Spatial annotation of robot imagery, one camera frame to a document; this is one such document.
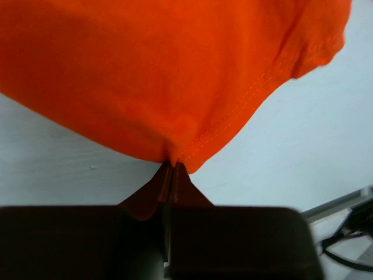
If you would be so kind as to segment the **orange t shirt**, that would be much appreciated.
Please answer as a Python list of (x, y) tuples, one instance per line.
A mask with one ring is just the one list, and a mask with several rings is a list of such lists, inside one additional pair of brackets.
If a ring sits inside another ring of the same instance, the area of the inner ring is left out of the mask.
[(350, 1), (2, 1), (1, 93), (123, 154), (197, 171), (344, 45)]

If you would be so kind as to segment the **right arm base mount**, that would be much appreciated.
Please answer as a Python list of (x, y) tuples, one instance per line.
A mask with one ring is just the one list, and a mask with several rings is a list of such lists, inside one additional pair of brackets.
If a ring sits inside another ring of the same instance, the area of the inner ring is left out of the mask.
[(328, 248), (338, 242), (369, 236), (372, 238), (372, 199), (352, 207), (350, 213), (331, 237), (320, 242), (322, 254), (338, 264), (356, 271), (372, 272), (371, 265), (360, 264), (331, 253)]

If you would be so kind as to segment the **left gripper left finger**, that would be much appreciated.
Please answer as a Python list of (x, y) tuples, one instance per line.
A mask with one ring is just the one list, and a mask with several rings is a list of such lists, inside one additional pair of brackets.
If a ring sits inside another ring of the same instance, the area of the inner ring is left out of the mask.
[(164, 162), (144, 186), (117, 206), (139, 221), (150, 219), (168, 199), (171, 176), (172, 165)]

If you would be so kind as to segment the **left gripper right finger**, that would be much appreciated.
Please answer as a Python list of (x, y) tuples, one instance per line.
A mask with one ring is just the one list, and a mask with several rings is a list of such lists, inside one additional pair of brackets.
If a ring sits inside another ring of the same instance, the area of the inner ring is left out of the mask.
[(178, 207), (213, 207), (214, 205), (192, 183), (184, 164), (177, 163), (173, 169), (170, 201)]

